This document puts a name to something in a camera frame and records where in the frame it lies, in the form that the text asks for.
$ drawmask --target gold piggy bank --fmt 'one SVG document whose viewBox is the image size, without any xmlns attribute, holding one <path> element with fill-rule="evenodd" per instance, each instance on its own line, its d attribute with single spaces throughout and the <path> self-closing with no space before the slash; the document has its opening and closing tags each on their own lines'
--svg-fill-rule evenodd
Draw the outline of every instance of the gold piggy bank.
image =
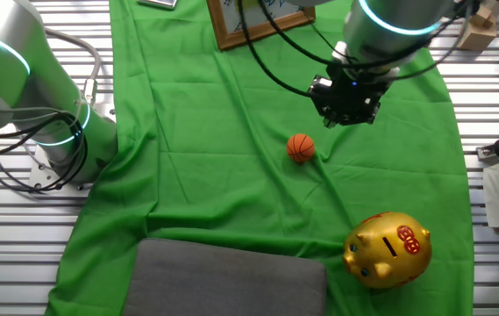
<svg viewBox="0 0 499 316">
<path fill-rule="evenodd" d="M 370 288 L 385 289 L 419 277 L 431 262 L 431 233 L 411 216 L 384 212 L 346 237 L 343 263 Z"/>
</svg>

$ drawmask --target piggy bank coin slot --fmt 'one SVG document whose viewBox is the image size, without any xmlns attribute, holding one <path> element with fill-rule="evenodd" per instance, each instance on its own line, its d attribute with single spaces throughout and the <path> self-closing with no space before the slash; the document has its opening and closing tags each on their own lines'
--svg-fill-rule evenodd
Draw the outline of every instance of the piggy bank coin slot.
<svg viewBox="0 0 499 316">
<path fill-rule="evenodd" d="M 393 249 L 393 246 L 391 246 L 391 244 L 389 243 L 388 239 L 383 237 L 383 242 L 386 244 L 386 246 L 388 247 L 389 251 L 391 252 L 391 254 L 394 256 L 394 257 L 397 257 L 397 253 L 396 251 Z"/>
</svg>

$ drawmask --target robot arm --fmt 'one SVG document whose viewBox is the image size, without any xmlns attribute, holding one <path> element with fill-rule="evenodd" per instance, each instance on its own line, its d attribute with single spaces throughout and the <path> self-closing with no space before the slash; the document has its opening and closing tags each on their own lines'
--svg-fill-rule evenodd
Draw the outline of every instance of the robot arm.
<svg viewBox="0 0 499 316">
<path fill-rule="evenodd" d="M 75 181 L 92 183 L 117 152 L 117 129 L 114 122 L 93 111 L 91 98 L 84 96 L 57 62 L 32 4 L 0 0 L 0 128 L 14 123 L 24 130 L 46 121 L 41 117 L 53 111 L 74 113 L 88 139 L 89 152 Z M 33 108 L 37 110 L 17 111 Z M 78 150 L 71 141 L 75 136 L 60 122 L 46 126 L 33 140 L 46 152 L 53 169 L 63 175 Z"/>
<path fill-rule="evenodd" d="M 311 6 L 325 0 L 289 2 Z M 454 5 L 453 0 L 354 0 L 346 16 L 346 41 L 337 44 L 335 62 L 327 67 L 329 78 L 317 75 L 308 90 L 325 126 L 372 124 L 399 66 L 412 61 L 422 48 L 418 43 L 430 42 Z M 372 63 L 379 66 L 356 67 Z"/>
</svg>

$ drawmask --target wooden frame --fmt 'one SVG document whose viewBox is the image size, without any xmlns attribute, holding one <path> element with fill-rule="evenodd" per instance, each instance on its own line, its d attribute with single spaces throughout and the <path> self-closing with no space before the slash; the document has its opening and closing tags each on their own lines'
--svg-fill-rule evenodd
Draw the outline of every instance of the wooden frame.
<svg viewBox="0 0 499 316">
<path fill-rule="evenodd" d="M 232 49 L 245 45 L 246 38 L 243 31 L 228 33 L 225 26 L 224 14 L 222 13 L 221 1 L 223 0 L 207 0 L 208 9 L 210 11 L 210 19 L 214 27 L 217 46 L 220 50 Z M 303 11 L 290 14 L 285 17 L 276 18 L 274 21 L 283 30 L 289 30 L 300 25 L 307 25 L 316 19 L 316 9 L 314 7 L 304 8 Z M 249 27 L 249 37 L 251 40 L 260 40 L 276 31 L 266 22 L 260 25 Z"/>
</svg>

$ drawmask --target blue led ring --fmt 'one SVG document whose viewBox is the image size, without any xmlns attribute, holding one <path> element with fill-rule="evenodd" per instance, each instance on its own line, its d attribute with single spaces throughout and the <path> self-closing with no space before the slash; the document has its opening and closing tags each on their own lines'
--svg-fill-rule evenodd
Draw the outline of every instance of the blue led ring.
<svg viewBox="0 0 499 316">
<path fill-rule="evenodd" d="M 9 45 L 3 43 L 1 40 L 0 40 L 0 47 L 3 48 L 3 49 L 5 49 L 6 51 L 10 52 L 17 59 L 19 59 L 19 61 L 21 61 L 21 63 L 23 64 L 23 66 L 25 66 L 25 69 L 27 69 L 27 75 L 31 74 L 31 67 L 29 67 L 29 63 L 27 63 L 27 61 L 25 60 L 25 58 L 23 58 L 23 56 L 21 56 L 21 54 L 18 53 L 18 51 L 16 51 L 15 49 L 11 48 Z"/>
<path fill-rule="evenodd" d="M 85 129 L 85 126 L 88 125 L 88 123 L 89 123 L 89 115 L 90 114 L 91 114 L 91 109 L 90 109 L 90 107 L 88 105 L 88 116 L 85 118 L 85 121 L 83 122 L 82 130 Z M 38 141 L 35 141 L 35 142 L 37 144 L 41 145 L 41 146 L 59 146 L 59 145 L 66 144 L 67 142 L 73 140 L 75 136 L 77 136 L 77 134 L 73 135 L 73 136 L 70 136 L 67 139 L 63 140 L 63 141 L 59 141 L 59 142 L 53 143 L 53 144 L 44 144 L 44 143 L 41 143 L 41 142 L 38 142 Z"/>
<path fill-rule="evenodd" d="M 360 6 L 362 7 L 362 10 L 379 26 L 390 30 L 391 32 L 396 32 L 398 34 L 402 35 L 424 35 L 428 34 L 434 30 L 436 30 L 440 26 L 440 22 L 436 22 L 435 24 L 425 27 L 424 29 L 419 29 L 419 30 L 408 30 L 408 29 L 403 29 L 401 27 L 396 27 L 393 25 L 390 25 L 386 22 L 384 22 L 381 18 L 378 18 L 378 16 L 375 15 L 375 13 L 368 7 L 368 4 L 366 3 L 366 0 L 359 0 Z"/>
</svg>

